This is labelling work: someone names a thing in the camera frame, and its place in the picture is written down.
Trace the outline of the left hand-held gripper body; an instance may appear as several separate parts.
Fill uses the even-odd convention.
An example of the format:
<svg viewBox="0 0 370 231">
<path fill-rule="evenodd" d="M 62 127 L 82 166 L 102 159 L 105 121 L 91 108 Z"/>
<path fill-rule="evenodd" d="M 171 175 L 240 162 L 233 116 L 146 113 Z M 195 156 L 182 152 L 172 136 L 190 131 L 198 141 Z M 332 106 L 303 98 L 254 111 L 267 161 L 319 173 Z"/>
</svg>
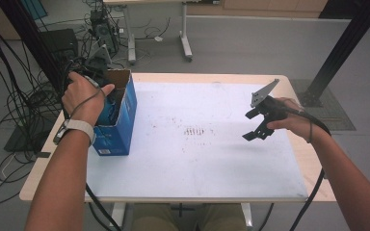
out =
<svg viewBox="0 0 370 231">
<path fill-rule="evenodd" d="M 101 45 L 88 58 L 78 57 L 70 61 L 67 72 L 76 72 L 86 78 L 95 87 L 104 87 L 109 83 L 106 74 L 111 57 L 106 44 Z"/>
</svg>

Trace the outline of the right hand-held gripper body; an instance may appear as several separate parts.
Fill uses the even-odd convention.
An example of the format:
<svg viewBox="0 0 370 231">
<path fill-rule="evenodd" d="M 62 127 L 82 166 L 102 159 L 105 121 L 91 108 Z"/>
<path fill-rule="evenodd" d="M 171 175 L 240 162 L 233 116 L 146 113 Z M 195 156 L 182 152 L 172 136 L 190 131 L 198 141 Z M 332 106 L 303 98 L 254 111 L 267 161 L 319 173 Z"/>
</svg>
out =
<svg viewBox="0 0 370 231">
<path fill-rule="evenodd" d="M 282 109 L 283 104 L 270 95 L 278 82 L 279 79 L 275 79 L 272 83 L 251 94 L 251 108 L 261 108 L 264 118 L 269 121 L 287 118 L 287 113 Z"/>
</svg>

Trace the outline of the blue cardboard box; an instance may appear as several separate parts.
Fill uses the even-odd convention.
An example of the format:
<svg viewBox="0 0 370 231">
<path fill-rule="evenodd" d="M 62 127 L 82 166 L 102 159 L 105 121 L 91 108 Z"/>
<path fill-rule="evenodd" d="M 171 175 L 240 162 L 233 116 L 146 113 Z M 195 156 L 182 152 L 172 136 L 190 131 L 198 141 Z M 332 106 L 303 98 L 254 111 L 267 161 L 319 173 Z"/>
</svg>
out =
<svg viewBox="0 0 370 231">
<path fill-rule="evenodd" d="M 114 125 L 95 124 L 95 140 L 92 146 L 100 156 L 128 155 L 137 110 L 133 78 L 128 69 L 108 70 L 106 77 L 108 84 L 115 85 L 114 90 L 107 97 L 117 103 L 117 120 Z"/>
</svg>

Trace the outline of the person's right hand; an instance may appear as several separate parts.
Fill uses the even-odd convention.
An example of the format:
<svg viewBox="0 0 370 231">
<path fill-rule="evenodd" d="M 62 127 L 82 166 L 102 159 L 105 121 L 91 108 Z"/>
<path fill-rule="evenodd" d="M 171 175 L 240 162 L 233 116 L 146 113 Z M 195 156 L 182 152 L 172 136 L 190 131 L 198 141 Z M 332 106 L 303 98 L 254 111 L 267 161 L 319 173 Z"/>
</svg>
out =
<svg viewBox="0 0 370 231">
<path fill-rule="evenodd" d="M 277 98 L 277 101 L 281 102 L 289 110 L 292 110 L 293 113 L 288 113 L 287 118 L 283 120 L 269 122 L 267 127 L 273 130 L 290 130 L 295 135 L 303 138 L 307 143 L 311 143 L 314 128 L 313 123 L 308 118 L 298 115 L 298 113 L 304 112 L 304 108 L 292 98 L 281 97 Z"/>
</svg>

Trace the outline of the person's left hand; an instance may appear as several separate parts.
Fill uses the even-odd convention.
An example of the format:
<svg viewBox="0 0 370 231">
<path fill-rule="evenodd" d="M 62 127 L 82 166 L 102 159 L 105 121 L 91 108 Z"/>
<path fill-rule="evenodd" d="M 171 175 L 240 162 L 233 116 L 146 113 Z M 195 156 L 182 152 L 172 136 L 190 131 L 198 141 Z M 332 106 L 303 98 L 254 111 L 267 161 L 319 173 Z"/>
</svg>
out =
<svg viewBox="0 0 370 231">
<path fill-rule="evenodd" d="M 62 101 L 71 119 L 83 120 L 94 126 L 104 108 L 105 98 L 115 88 L 113 84 L 96 88 L 76 72 L 68 74 L 71 83 L 67 86 Z"/>
</svg>

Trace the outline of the black computer tower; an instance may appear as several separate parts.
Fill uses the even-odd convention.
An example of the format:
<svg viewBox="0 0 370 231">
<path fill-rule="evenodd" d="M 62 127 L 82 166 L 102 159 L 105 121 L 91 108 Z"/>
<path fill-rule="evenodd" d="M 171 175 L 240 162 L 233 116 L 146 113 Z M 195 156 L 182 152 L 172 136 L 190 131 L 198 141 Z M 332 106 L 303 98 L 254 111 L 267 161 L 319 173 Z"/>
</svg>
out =
<svg viewBox="0 0 370 231">
<path fill-rule="evenodd" d="M 105 45 L 110 54 L 116 54 L 118 52 L 117 41 L 106 11 L 91 10 L 90 21 L 98 44 Z"/>
</svg>

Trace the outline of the black equipment case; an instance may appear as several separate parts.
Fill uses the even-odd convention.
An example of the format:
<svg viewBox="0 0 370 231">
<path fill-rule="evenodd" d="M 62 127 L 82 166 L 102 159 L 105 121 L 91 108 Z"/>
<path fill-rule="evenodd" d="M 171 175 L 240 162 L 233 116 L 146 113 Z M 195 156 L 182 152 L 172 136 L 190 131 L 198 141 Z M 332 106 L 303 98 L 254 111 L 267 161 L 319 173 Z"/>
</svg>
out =
<svg viewBox="0 0 370 231">
<path fill-rule="evenodd" d="M 72 29 L 45 31 L 41 38 L 58 64 L 78 56 L 78 41 Z"/>
</svg>

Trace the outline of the white table leg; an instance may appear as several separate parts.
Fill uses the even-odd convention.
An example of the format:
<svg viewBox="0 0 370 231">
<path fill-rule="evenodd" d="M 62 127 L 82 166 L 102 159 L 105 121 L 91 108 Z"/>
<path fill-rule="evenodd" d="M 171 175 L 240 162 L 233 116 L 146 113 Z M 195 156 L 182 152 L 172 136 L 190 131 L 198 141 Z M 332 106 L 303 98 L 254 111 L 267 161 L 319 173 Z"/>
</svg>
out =
<svg viewBox="0 0 370 231">
<path fill-rule="evenodd" d="M 251 205 L 250 205 L 250 203 L 242 203 L 241 207 L 242 207 L 242 212 L 244 214 L 245 222 L 246 222 L 247 227 L 252 228 L 253 227 L 253 220 L 252 220 L 252 215 L 251 215 Z"/>
<path fill-rule="evenodd" d="M 117 202 L 113 205 L 111 217 L 119 227 L 123 226 L 125 211 L 126 211 L 125 203 Z"/>
</svg>

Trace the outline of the white background desk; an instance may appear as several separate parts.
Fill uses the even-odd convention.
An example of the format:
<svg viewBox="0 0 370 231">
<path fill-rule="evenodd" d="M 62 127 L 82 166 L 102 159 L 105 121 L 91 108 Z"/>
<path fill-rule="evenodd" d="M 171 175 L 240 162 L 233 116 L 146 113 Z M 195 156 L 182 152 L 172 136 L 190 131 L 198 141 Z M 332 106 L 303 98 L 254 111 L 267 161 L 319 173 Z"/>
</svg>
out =
<svg viewBox="0 0 370 231">
<path fill-rule="evenodd" d="M 200 2 L 201 0 L 102 0 L 104 4 L 119 6 L 122 9 L 127 34 L 127 61 L 134 64 L 136 58 L 135 36 L 132 32 L 131 11 L 137 9 L 138 15 L 145 13 L 146 17 L 152 14 L 165 13 L 173 10 L 171 16 L 178 15 L 182 19 L 179 38 L 182 44 L 185 58 L 190 62 L 193 53 L 187 37 L 187 3 Z"/>
</svg>

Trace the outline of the wooden cabinet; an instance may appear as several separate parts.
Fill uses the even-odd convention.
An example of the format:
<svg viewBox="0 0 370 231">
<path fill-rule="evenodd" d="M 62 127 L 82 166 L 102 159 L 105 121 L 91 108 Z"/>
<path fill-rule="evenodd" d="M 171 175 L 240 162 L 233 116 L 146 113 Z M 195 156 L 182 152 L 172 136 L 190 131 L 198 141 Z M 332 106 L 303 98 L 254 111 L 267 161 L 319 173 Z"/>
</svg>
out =
<svg viewBox="0 0 370 231">
<path fill-rule="evenodd" d="M 189 3 L 189 15 L 230 15 L 318 18 L 329 0 L 213 0 L 214 4 Z"/>
</svg>

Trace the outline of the person's khaki trousers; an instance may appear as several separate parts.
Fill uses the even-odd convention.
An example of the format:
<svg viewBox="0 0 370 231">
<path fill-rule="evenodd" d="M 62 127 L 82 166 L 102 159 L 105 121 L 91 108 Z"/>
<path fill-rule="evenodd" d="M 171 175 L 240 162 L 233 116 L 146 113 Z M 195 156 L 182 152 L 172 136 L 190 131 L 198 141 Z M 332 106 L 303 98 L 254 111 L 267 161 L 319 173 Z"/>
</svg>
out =
<svg viewBox="0 0 370 231">
<path fill-rule="evenodd" d="M 198 231 L 248 231 L 240 203 L 203 204 L 196 209 Z M 131 231 L 181 231 L 170 204 L 135 204 Z"/>
</svg>

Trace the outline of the black metal post with base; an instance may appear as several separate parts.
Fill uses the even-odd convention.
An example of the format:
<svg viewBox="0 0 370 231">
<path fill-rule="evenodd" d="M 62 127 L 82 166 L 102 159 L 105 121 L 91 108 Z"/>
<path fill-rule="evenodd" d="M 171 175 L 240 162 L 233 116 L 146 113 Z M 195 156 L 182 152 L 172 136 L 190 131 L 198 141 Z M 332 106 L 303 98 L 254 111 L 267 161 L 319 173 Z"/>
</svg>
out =
<svg viewBox="0 0 370 231">
<path fill-rule="evenodd" d="M 351 53 L 370 28 L 370 0 L 363 0 L 360 9 L 332 48 L 327 59 L 306 90 L 298 94 L 305 107 L 320 107 L 320 98 L 327 86 L 346 62 Z"/>
</svg>

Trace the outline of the dark stand base plate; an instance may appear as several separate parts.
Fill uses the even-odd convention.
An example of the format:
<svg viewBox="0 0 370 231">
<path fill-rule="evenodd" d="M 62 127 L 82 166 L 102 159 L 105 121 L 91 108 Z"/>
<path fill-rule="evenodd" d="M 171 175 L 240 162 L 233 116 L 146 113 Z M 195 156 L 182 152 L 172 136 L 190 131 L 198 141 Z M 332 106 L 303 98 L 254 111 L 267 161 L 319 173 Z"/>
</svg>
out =
<svg viewBox="0 0 370 231">
<path fill-rule="evenodd" d="M 4 146 L 8 152 L 40 152 L 54 125 L 53 120 L 33 116 L 18 122 Z"/>
</svg>

